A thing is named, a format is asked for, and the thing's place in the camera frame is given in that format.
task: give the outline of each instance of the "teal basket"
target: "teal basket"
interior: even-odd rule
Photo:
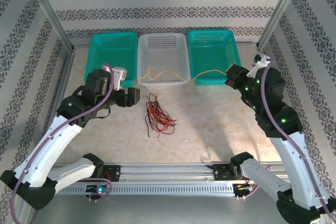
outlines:
[[[127,75],[120,85],[133,86],[137,75],[138,36],[134,32],[95,34],[91,38],[85,81],[93,69],[101,69],[106,62],[111,67],[127,69]]]
[[[195,30],[189,31],[188,51],[191,78],[207,70],[218,69],[224,73],[232,65],[242,65],[232,31]],[[226,75],[209,72],[196,78],[197,85],[224,85]]]

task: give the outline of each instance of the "yellow cable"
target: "yellow cable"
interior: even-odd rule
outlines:
[[[219,73],[221,73],[221,74],[226,75],[226,73],[224,73],[224,72],[222,72],[222,71],[220,71],[220,70],[218,70],[218,69],[212,69],[212,70],[207,70],[207,71],[204,71],[204,72],[202,72],[202,73],[199,73],[198,75],[196,75],[195,78],[193,78],[193,79],[191,79],[191,80],[185,80],[185,79],[183,79],[181,76],[179,76],[179,74],[177,74],[174,70],[167,69],[167,70],[164,70],[164,71],[162,71],[161,73],[157,74],[157,76],[155,76],[155,77],[152,79],[152,78],[150,77],[150,68],[148,68],[146,74],[145,74],[143,77],[141,77],[141,78],[139,79],[139,81],[138,81],[138,86],[139,86],[140,81],[141,81],[142,79],[144,79],[144,78],[147,76],[147,74],[148,74],[148,78],[149,78],[151,81],[154,81],[157,77],[159,77],[160,75],[162,75],[163,73],[166,73],[166,72],[172,72],[172,73],[174,73],[177,77],[179,77],[182,81],[187,81],[187,82],[189,82],[189,81],[194,81],[194,80],[196,80],[196,78],[199,77],[200,75],[205,74],[205,73],[209,73],[209,72],[219,72]]]

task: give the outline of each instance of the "patterned wallpaper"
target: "patterned wallpaper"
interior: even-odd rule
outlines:
[[[50,0],[74,45],[94,33],[183,32],[230,29],[238,41],[257,42],[278,0]]]
[[[264,48],[286,80],[321,182],[336,196],[335,0],[291,0]]]
[[[37,0],[0,0],[0,174],[38,143],[67,53]],[[12,223],[0,183],[0,223]]]

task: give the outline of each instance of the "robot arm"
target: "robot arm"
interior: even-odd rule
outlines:
[[[255,67],[251,71],[232,65],[227,71],[226,84],[233,89],[237,89],[242,94],[242,101],[255,111],[256,121],[278,151],[290,183],[276,177],[260,166],[253,156],[246,152],[238,154],[231,159],[231,171],[234,171],[236,177],[241,176],[252,179],[269,194],[276,202],[280,214],[287,222],[296,224],[311,223],[320,219],[320,214],[325,213],[320,198],[317,197],[303,158],[273,126],[261,100],[261,76],[265,67],[270,63],[269,59],[268,56],[257,55]],[[303,151],[313,177],[318,182],[322,199],[330,212],[332,212],[336,209],[336,200],[330,197],[319,183],[317,173],[307,152],[305,136],[298,115],[293,108],[282,102],[284,87],[285,81],[280,76],[279,71],[270,68],[265,83],[266,99],[270,111],[277,124]]]
[[[114,104],[126,107],[133,106],[139,101],[139,89],[128,88],[127,94],[125,94],[125,90],[119,89],[120,80],[126,75],[126,70],[117,68],[112,70],[114,75],[114,89],[102,106],[60,128],[35,156],[30,168],[25,170],[28,161],[31,160],[44,140],[50,137],[50,134],[57,127],[70,118],[93,108],[106,96],[110,86],[111,73],[106,70],[96,69],[88,75],[84,86],[80,86],[71,96],[62,101],[48,131],[27,159],[14,171],[6,170],[3,172],[1,180],[12,190],[17,184],[21,174],[26,174],[19,186],[17,194],[35,210],[40,210],[45,207],[52,200],[54,195],[64,187],[83,178],[101,177],[104,162],[91,153],[84,155],[80,160],[68,166],[59,169],[51,168],[70,141],[91,119],[97,116],[99,110],[108,109],[110,112],[110,107]]]

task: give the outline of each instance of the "floor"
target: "floor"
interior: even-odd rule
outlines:
[[[34,224],[287,224],[263,190],[246,201],[230,197],[110,195],[92,204],[83,195],[56,195]]]
[[[242,65],[250,69],[254,44],[238,44]],[[88,48],[76,50],[66,96],[84,84]],[[280,161],[259,128],[252,109],[228,86],[197,86],[152,90],[163,109],[177,120],[175,133],[148,137],[144,121],[146,98],[131,108],[113,106],[104,120],[91,120],[71,141],[58,163],[72,163],[94,153],[108,163],[229,161],[248,151],[259,161]]]

